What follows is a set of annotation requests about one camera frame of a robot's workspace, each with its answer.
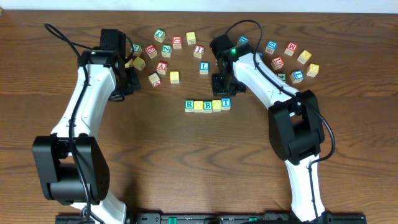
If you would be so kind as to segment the blue T block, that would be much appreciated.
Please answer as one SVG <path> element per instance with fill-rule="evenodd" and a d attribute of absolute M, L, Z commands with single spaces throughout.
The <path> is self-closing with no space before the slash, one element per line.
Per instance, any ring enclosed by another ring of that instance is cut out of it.
<path fill-rule="evenodd" d="M 221 99 L 221 109 L 222 110 L 230 110 L 231 109 L 231 98 L 222 98 Z"/>

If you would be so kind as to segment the yellow K block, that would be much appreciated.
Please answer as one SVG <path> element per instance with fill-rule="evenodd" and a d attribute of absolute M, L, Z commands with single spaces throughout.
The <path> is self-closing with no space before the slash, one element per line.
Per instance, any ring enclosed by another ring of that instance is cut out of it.
<path fill-rule="evenodd" d="M 128 68 L 128 67 L 132 67 L 132 66 L 133 66 L 133 61 L 132 61 L 132 59 L 130 59 L 130 60 L 125 64 L 125 67 Z"/>

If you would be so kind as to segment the yellow O block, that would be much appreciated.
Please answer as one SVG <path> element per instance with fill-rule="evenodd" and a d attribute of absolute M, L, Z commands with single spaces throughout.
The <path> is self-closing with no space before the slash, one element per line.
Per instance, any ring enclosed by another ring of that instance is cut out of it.
<path fill-rule="evenodd" d="M 193 109 L 194 109 L 195 113 L 203 112 L 203 108 L 204 108 L 203 103 L 204 103 L 204 101 L 202 101 L 202 100 L 195 100 L 193 102 Z"/>
<path fill-rule="evenodd" d="M 221 100 L 213 100 L 212 101 L 212 111 L 220 112 L 222 110 L 222 102 Z"/>

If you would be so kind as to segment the green R block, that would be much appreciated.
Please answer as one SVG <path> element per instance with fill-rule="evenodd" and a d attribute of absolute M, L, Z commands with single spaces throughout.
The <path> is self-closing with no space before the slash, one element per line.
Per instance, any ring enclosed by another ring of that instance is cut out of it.
<path fill-rule="evenodd" d="M 185 100 L 184 108 L 186 113 L 194 112 L 194 101 L 193 100 Z"/>

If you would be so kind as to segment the plain yellow top block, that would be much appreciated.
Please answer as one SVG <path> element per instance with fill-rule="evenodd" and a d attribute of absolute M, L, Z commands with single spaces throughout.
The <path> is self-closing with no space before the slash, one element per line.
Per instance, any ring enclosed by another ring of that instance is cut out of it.
<path fill-rule="evenodd" d="M 187 44 L 194 45 L 197 42 L 196 34 L 194 31 L 186 33 Z"/>

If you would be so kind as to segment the green 7 block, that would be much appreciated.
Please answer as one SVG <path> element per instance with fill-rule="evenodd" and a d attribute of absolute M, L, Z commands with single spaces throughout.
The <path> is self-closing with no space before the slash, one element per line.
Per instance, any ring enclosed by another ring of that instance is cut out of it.
<path fill-rule="evenodd" d="M 139 44 L 133 44 L 133 56 L 140 57 L 142 53 L 142 47 Z"/>

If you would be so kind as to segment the yellow C block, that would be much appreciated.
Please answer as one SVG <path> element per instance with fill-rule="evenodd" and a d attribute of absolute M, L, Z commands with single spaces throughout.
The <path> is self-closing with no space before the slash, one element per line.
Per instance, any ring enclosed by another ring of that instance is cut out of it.
<path fill-rule="evenodd" d="M 136 57 L 136 58 L 133 60 L 133 66 L 134 66 L 136 69 L 142 71 L 142 70 L 145 68 L 145 66 L 146 66 L 145 60 L 142 59 L 142 58 L 140 58 L 140 57 Z"/>

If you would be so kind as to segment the green J block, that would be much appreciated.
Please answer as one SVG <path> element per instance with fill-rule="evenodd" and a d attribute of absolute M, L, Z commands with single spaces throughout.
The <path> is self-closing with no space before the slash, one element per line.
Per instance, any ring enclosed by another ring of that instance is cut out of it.
<path fill-rule="evenodd" d="M 162 29 L 157 29 L 157 30 L 154 32 L 154 39 L 155 39 L 156 41 L 162 43 L 162 42 L 165 40 L 165 38 L 166 38 L 166 33 L 165 33 L 164 30 L 162 30 Z"/>

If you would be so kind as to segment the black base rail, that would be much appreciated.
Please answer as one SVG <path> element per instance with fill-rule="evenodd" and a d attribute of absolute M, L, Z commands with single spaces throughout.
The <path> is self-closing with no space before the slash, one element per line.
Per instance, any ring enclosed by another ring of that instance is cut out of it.
<path fill-rule="evenodd" d="M 263 215 L 161 215 L 138 213 L 127 216 L 128 224 L 257 224 L 257 223 L 300 223 L 289 213 L 269 212 Z M 365 215 L 334 215 L 324 213 L 313 221 L 320 224 L 367 224 Z"/>

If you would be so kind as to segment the green B block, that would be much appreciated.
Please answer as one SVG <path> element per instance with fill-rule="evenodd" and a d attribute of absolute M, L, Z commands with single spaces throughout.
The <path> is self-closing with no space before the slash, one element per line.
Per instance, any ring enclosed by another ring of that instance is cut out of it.
<path fill-rule="evenodd" d="M 213 103 L 212 103 L 212 101 L 204 101 L 203 102 L 203 112 L 204 113 L 212 113 L 213 112 Z"/>

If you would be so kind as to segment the red U block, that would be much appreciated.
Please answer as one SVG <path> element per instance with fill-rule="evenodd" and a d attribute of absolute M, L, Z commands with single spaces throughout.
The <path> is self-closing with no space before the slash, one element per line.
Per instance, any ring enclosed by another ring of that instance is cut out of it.
<path fill-rule="evenodd" d="M 175 36 L 172 38 L 172 46 L 174 49 L 181 49 L 182 48 L 182 37 Z"/>

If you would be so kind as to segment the yellow block right edge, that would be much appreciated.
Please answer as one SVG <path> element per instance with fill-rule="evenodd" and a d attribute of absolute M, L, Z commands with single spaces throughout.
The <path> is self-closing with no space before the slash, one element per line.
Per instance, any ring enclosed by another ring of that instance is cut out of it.
<path fill-rule="evenodd" d="M 315 77 L 319 73 L 320 66 L 315 63 L 311 63 L 307 68 L 307 76 Z"/>

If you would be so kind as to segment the red E block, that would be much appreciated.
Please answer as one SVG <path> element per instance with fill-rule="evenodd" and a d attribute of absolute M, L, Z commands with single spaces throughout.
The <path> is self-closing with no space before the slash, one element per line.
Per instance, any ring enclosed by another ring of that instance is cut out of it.
<path fill-rule="evenodd" d="M 150 58 L 154 58 L 154 57 L 156 57 L 156 56 L 158 55 L 157 49 L 156 49 L 155 45 L 153 45 L 153 44 L 148 45 L 148 46 L 145 48 L 145 51 L 146 51 L 147 55 L 148 55 Z"/>

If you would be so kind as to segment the red I block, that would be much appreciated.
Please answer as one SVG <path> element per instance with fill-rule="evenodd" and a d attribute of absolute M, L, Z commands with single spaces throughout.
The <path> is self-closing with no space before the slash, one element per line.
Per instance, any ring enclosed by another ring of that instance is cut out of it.
<path fill-rule="evenodd" d="M 193 56 L 196 58 L 202 58 L 204 54 L 205 48 L 201 45 L 196 45 L 193 49 Z"/>

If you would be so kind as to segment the green Z block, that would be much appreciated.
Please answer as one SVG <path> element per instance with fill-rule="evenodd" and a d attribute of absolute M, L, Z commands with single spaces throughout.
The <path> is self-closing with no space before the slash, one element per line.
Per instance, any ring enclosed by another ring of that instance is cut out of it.
<path fill-rule="evenodd" d="M 163 57 L 170 58 L 172 55 L 172 46 L 164 44 L 161 49 L 161 54 Z"/>

